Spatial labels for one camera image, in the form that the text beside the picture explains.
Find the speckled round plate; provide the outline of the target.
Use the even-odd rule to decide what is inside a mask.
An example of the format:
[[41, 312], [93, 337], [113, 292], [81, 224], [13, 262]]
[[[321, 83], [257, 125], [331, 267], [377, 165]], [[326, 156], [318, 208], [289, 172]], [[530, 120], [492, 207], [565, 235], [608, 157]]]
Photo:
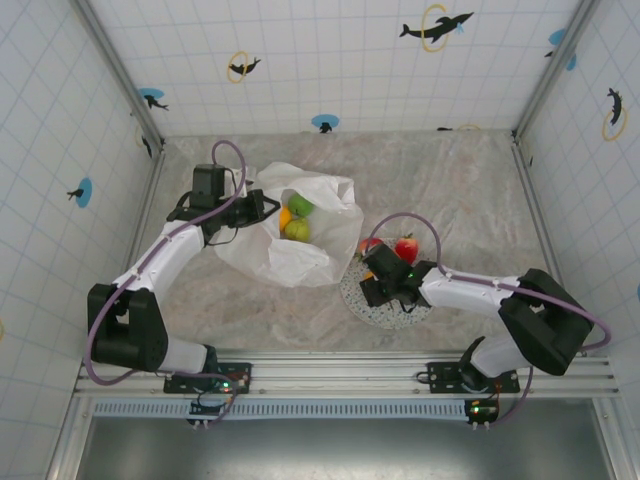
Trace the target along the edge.
[[361, 321], [386, 330], [400, 330], [426, 320], [431, 309], [417, 306], [414, 310], [402, 310], [400, 302], [393, 300], [381, 307], [369, 307], [360, 287], [360, 282], [369, 274], [362, 262], [361, 254], [356, 253], [347, 267], [339, 289], [347, 308]]

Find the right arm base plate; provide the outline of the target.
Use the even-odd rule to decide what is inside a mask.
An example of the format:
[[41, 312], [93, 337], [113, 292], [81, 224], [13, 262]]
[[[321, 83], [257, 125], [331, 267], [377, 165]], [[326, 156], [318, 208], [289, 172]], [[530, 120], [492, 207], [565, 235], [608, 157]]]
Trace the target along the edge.
[[519, 393], [519, 377], [515, 371], [508, 371], [496, 378], [471, 374], [465, 377], [457, 362], [436, 361], [425, 365], [423, 371], [414, 375], [414, 379], [429, 387], [433, 394], [496, 394]]

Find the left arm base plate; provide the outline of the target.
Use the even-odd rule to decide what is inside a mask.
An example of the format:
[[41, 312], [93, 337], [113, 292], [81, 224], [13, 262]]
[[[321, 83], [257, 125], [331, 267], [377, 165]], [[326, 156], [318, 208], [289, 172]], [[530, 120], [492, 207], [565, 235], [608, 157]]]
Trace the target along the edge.
[[226, 377], [226, 380], [172, 375], [164, 380], [163, 392], [166, 394], [231, 394], [232, 383], [236, 385], [238, 394], [247, 394], [249, 392], [252, 373], [251, 363], [219, 363], [217, 373]]

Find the left controller board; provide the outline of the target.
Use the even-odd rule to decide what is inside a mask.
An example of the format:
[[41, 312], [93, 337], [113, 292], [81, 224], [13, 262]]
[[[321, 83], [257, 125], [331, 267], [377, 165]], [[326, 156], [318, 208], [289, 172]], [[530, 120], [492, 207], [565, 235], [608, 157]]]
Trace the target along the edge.
[[200, 418], [188, 418], [187, 422], [194, 430], [208, 430], [212, 425], [219, 423], [232, 409], [236, 397], [232, 396], [216, 405], [208, 405], [196, 399], [190, 405], [190, 413], [200, 415]]

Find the aluminium mounting rail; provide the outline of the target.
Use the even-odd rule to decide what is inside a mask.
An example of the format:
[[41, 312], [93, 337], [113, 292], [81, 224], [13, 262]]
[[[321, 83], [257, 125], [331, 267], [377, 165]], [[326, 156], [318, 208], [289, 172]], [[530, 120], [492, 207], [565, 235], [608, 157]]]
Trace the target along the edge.
[[[250, 398], [426, 398], [414, 375], [459, 351], [312, 352], [221, 349], [221, 362], [252, 365]], [[606, 357], [579, 357], [562, 377], [536, 370], [528, 398], [616, 398], [619, 385]]]

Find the white plastic bag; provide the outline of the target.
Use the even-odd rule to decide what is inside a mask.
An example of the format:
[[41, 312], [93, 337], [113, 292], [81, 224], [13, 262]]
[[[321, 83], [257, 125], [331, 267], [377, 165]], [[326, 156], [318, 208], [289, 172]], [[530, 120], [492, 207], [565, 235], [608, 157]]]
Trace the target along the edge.
[[299, 194], [313, 204], [310, 239], [289, 240], [278, 212], [238, 230], [224, 228], [214, 241], [216, 255], [243, 274], [284, 287], [319, 287], [342, 279], [360, 241], [364, 214], [348, 177], [306, 171], [274, 162], [257, 173], [253, 187], [285, 206]]

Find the green apple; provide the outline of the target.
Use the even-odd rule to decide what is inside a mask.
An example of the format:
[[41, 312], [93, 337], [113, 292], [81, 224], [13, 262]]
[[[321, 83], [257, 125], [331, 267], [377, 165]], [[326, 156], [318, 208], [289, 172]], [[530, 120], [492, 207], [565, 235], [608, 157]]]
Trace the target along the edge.
[[299, 193], [294, 193], [289, 197], [287, 207], [289, 211], [297, 217], [307, 217], [315, 208], [313, 203]]

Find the aluminium frame post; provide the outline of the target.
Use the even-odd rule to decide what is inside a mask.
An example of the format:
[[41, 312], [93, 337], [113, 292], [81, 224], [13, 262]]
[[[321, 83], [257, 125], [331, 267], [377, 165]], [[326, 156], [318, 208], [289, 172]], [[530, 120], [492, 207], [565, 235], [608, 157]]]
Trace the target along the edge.
[[153, 151], [161, 153], [164, 147], [164, 138], [160, 134], [147, 104], [143, 101], [143, 97], [135, 87], [91, 1], [69, 0], [69, 3], [82, 23], [85, 32], [99, 52], [114, 82], [125, 97], [131, 115], [137, 120], [142, 130], [142, 136], [149, 143]]
[[576, 53], [577, 46], [601, 3], [602, 0], [579, 0], [576, 10], [565, 28], [563, 38], [555, 46], [550, 63], [537, 83], [516, 128], [512, 131], [514, 142], [517, 145], [525, 138], [540, 114], [554, 85]]

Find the right controller board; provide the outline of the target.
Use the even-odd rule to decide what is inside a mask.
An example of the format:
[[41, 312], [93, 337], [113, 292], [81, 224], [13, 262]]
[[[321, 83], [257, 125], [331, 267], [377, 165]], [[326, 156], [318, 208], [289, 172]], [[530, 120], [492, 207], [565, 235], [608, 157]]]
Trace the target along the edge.
[[468, 400], [464, 409], [467, 423], [473, 430], [489, 428], [500, 415], [499, 401], [496, 397]]

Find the aluminium side rail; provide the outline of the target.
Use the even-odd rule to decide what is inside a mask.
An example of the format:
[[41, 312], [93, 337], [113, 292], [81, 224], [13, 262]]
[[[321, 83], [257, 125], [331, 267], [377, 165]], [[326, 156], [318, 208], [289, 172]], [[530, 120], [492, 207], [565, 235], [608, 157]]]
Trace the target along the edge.
[[150, 172], [149, 178], [145, 183], [141, 203], [135, 217], [136, 222], [134, 224], [134, 230], [124, 258], [124, 268], [128, 268], [133, 265], [138, 258], [138, 253], [140, 251], [140, 246], [142, 243], [142, 237], [144, 235], [144, 231], [148, 222], [149, 212], [151, 210], [151, 205], [157, 189], [165, 157], [166, 152], [164, 150], [162, 150], [158, 155], [154, 157], [153, 168]]
[[551, 242], [551, 234], [544, 218], [541, 197], [535, 191], [529, 171], [529, 160], [525, 158], [521, 142], [513, 131], [508, 132], [510, 151], [518, 178], [518, 197], [522, 197], [520, 217], [524, 222], [522, 246], [517, 248], [522, 257], [518, 265], [525, 272], [528, 268], [538, 268], [547, 272], [574, 299], [577, 296], [564, 284], [562, 272]]

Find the yellow-green pear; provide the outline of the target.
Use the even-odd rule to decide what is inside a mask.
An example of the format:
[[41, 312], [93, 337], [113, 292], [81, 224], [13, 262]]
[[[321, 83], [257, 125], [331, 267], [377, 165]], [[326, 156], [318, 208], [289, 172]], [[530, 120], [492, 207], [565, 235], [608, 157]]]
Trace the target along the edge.
[[307, 243], [311, 237], [308, 219], [301, 217], [290, 221], [284, 228], [284, 236], [291, 241]]

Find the controller board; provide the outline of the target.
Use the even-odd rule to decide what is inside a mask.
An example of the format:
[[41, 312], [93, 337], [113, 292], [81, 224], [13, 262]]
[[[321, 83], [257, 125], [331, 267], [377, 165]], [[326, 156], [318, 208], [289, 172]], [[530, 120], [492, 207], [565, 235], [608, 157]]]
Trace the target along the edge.
[[208, 405], [196, 399], [190, 405], [190, 413], [200, 415], [200, 418], [188, 418], [187, 422], [194, 430], [208, 430], [212, 425], [219, 423], [232, 409], [236, 397], [232, 396], [216, 405]]
[[499, 401], [496, 397], [468, 400], [464, 409], [467, 423], [473, 430], [489, 428], [500, 415]]

